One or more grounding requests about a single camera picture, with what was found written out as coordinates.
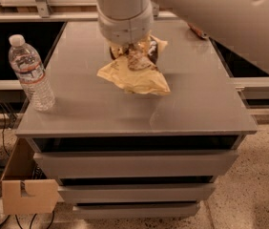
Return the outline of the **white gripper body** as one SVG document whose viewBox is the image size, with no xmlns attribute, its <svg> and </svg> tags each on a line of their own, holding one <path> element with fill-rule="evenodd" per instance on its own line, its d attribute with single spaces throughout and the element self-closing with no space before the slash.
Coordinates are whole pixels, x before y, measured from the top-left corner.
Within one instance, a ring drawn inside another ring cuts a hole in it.
<svg viewBox="0 0 269 229">
<path fill-rule="evenodd" d="M 151 30 L 154 22 L 151 4 L 133 18 L 112 19 L 102 11 L 98 13 L 98 26 L 101 34 L 109 41 L 124 46 L 143 39 Z"/>
</svg>

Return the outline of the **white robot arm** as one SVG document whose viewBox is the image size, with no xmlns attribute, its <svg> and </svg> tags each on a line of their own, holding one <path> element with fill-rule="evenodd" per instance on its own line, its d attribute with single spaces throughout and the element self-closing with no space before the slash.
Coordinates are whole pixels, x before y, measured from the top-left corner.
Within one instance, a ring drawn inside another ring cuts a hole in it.
<svg viewBox="0 0 269 229">
<path fill-rule="evenodd" d="M 139 41 L 153 3 L 269 74 L 269 0 L 97 0 L 102 34 L 120 46 Z"/>
</svg>

